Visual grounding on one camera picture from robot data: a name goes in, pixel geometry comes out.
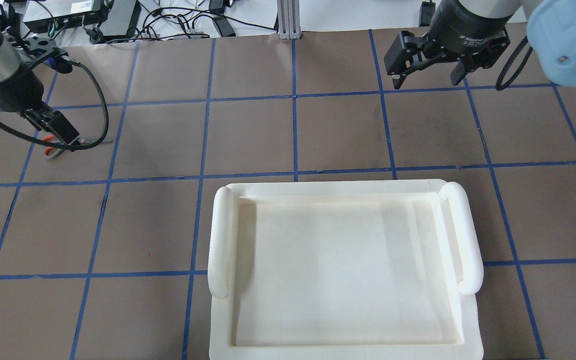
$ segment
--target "white plastic bin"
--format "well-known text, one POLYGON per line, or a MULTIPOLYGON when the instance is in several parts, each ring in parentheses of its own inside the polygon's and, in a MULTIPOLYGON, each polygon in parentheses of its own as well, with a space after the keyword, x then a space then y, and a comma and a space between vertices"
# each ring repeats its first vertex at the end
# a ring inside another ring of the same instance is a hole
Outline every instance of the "white plastic bin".
POLYGON ((230 184, 212 216, 211 360, 482 359, 459 184, 230 184))

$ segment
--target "tray handle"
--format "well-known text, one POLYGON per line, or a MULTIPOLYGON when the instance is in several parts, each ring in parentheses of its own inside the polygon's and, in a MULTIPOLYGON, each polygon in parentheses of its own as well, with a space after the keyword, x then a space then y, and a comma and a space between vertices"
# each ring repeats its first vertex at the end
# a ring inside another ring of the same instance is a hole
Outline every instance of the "tray handle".
POLYGON ((235 196, 228 187, 221 187, 214 196, 210 248, 208 252, 208 288, 217 299, 228 296, 235 196))
POLYGON ((448 182, 439 190, 439 198, 448 200, 454 232, 457 236, 463 271, 462 280, 457 284, 457 289, 464 296, 474 295, 482 288, 484 264, 466 191, 457 182, 448 182))

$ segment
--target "scissors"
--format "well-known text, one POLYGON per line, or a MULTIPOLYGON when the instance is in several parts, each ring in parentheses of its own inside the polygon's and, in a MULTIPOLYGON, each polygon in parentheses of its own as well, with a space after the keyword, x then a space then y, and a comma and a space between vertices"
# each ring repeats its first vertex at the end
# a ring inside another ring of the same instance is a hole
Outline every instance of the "scissors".
MULTIPOLYGON (((86 137, 78 137, 77 140, 79 141, 80 144, 86 144, 86 142, 87 142, 86 137)), ((55 135, 50 134, 50 135, 44 137, 43 141, 57 143, 57 142, 59 142, 59 139, 57 139, 57 137, 55 135)), ((101 141, 101 144, 108 144, 108 143, 112 143, 112 142, 114 142, 114 139, 106 139, 104 141, 101 141)), ((59 155, 63 154, 65 151, 66 150, 64 148, 55 148, 52 146, 47 146, 43 150, 43 155, 46 156, 47 160, 52 160, 52 159, 59 157, 59 155)))

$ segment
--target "white label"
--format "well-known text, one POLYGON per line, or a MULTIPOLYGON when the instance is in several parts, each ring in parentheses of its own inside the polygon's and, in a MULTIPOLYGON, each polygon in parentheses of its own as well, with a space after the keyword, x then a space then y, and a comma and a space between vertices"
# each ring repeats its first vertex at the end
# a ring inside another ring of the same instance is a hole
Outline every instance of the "white label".
POLYGON ((89 12, 91 10, 92 10, 92 1, 91 0, 73 2, 72 5, 70 5, 70 13, 71 14, 89 12))

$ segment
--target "light blue plastic cover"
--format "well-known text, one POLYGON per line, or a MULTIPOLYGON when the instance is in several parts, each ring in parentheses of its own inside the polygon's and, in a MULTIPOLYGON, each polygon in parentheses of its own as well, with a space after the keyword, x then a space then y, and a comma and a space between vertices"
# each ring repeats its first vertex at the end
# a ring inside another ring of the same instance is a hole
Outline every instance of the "light blue plastic cover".
POLYGON ((544 0, 526 32, 548 79, 576 87, 576 0, 544 0))

